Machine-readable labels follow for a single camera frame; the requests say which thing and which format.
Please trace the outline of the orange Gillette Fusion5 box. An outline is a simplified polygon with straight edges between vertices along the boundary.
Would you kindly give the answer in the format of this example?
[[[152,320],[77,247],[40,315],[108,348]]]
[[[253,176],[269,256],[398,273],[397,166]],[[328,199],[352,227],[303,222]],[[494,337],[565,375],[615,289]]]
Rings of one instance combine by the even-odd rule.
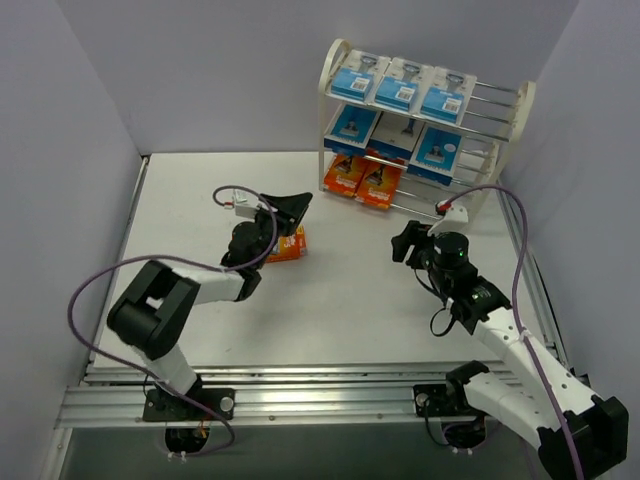
[[[324,175],[322,185],[329,192],[354,197],[368,166],[369,161],[363,157],[336,154]]]
[[[306,233],[303,225],[299,225],[291,236],[280,237],[269,256],[267,263],[298,260],[307,255]]]
[[[403,170],[379,162],[370,162],[355,194],[355,200],[371,207],[391,207]]]

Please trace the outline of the grey Harry's box blue razor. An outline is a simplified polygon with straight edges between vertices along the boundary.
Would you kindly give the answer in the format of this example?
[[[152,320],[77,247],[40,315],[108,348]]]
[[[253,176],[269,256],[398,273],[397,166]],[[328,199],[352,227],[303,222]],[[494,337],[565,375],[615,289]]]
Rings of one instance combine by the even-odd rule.
[[[385,112],[369,138],[366,153],[406,163],[413,155],[424,126],[423,121]]]

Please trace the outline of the clear Gillette blister pack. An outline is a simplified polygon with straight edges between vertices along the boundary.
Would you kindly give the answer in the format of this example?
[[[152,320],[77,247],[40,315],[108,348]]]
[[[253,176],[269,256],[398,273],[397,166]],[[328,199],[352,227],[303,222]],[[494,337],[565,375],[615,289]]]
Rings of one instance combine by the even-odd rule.
[[[434,71],[432,65],[394,57],[376,89],[374,103],[412,112],[415,103],[431,83]]]
[[[341,98],[367,103],[384,76],[391,59],[361,50],[352,50],[338,68],[329,92]]]

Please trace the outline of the white Gillette Skinguard razor pack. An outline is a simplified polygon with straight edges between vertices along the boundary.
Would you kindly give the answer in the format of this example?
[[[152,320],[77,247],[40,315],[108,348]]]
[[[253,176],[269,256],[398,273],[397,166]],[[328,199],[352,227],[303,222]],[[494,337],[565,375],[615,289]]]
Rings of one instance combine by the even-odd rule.
[[[460,124],[476,81],[475,75],[436,67],[423,97],[420,114],[451,124]]]

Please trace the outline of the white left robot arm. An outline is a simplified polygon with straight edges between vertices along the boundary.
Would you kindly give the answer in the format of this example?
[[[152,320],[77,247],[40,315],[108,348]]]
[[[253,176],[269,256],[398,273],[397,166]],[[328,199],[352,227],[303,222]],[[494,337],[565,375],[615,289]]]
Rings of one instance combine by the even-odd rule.
[[[202,405],[199,375],[188,364],[179,339],[194,306],[249,298],[261,281],[260,269],[278,240],[292,237],[313,199],[310,192],[262,194],[254,204],[238,198],[230,207],[244,220],[231,232],[221,265],[180,269],[149,260],[107,315],[107,326],[135,351],[167,392],[165,405],[179,419],[194,417]]]

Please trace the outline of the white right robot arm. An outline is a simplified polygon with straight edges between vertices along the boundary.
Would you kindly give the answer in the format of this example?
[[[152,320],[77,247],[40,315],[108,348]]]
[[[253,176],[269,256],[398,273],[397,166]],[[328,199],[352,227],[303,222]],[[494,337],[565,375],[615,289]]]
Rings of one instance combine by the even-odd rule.
[[[469,261],[465,235],[433,234],[410,221],[391,245],[393,261],[425,271],[428,291],[452,323],[487,347],[522,387],[516,390],[472,360],[445,376],[450,409],[498,420],[536,450],[553,479],[595,479],[626,459],[626,407],[616,397],[599,396],[529,333],[507,296]]]

